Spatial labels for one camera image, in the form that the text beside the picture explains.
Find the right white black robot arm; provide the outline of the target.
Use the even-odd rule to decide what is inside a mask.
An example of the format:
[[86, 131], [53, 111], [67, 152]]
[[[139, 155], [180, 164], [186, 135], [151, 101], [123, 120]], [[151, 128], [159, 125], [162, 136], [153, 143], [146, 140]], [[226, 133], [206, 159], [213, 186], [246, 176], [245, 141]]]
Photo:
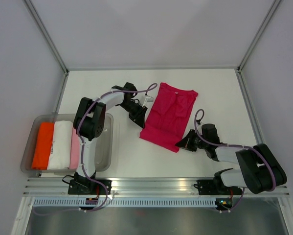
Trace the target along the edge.
[[222, 143], [214, 124], [203, 124], [200, 130], [191, 129], [175, 146], [191, 152], [202, 149], [213, 161], [239, 166], [238, 169], [228, 168], [214, 174], [213, 188], [216, 192], [225, 193], [230, 187], [240, 187], [259, 194], [273, 191], [287, 182], [285, 171], [266, 144], [247, 147]]

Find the magenta t shirt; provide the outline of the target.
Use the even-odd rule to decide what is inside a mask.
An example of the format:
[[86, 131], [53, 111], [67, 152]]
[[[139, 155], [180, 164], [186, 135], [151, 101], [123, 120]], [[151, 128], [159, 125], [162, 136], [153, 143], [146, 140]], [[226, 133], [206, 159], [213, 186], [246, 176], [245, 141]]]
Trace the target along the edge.
[[140, 138], [177, 153], [198, 95], [161, 83]]

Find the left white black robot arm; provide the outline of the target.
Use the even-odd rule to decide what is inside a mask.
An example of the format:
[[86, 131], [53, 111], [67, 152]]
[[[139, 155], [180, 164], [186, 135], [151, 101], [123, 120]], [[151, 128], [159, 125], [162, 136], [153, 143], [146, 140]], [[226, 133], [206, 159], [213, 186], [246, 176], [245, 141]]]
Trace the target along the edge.
[[79, 163], [76, 177], [82, 177], [79, 188], [86, 194], [96, 190], [96, 167], [94, 163], [97, 139], [103, 132], [106, 112], [120, 106], [128, 112], [129, 119], [145, 128], [147, 107], [134, 101], [139, 93], [134, 84], [127, 82], [123, 87], [113, 86], [110, 91], [95, 98], [84, 97], [80, 100], [73, 127], [80, 143]]

